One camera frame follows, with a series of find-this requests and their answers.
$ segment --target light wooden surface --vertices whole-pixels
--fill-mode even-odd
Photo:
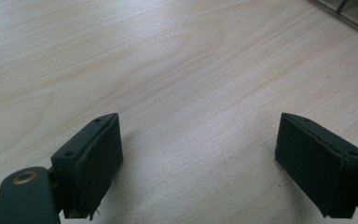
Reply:
[[[274,160],[282,112],[358,146],[358,31],[309,1],[0,1],[0,182],[113,112],[91,223],[358,223]]]

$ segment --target black bracket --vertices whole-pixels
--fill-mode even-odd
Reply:
[[[52,167],[20,170],[0,187],[0,224],[60,223],[94,215],[123,161],[118,114],[91,121],[51,157]]]
[[[283,113],[275,158],[324,216],[353,216],[358,147],[310,119]]]

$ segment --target screw hole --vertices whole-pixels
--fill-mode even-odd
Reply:
[[[70,156],[73,156],[75,153],[73,151],[67,151],[65,152],[65,154],[63,154],[64,156],[66,157],[70,157]]]
[[[25,172],[14,177],[13,184],[15,185],[25,184],[35,179],[36,177],[37,177],[37,172],[35,171]]]
[[[357,152],[354,152],[354,151],[349,151],[348,154],[350,154],[351,156],[354,156],[354,157],[358,157]]]

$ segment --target wooden table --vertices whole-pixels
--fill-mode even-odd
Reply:
[[[358,223],[274,160],[282,112],[358,146],[358,30],[312,2],[0,0],[0,183],[113,112],[91,223]]]

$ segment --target hole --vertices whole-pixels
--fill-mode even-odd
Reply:
[[[354,151],[349,151],[348,154],[350,154],[351,156],[354,156],[354,157],[358,157],[357,152],[354,152]]]
[[[64,156],[66,157],[70,157],[70,156],[73,156],[75,153],[73,151],[67,151],[65,152],[65,154],[63,154]]]
[[[13,178],[13,184],[15,185],[25,184],[35,179],[36,177],[37,177],[37,172],[35,171],[24,172]]]

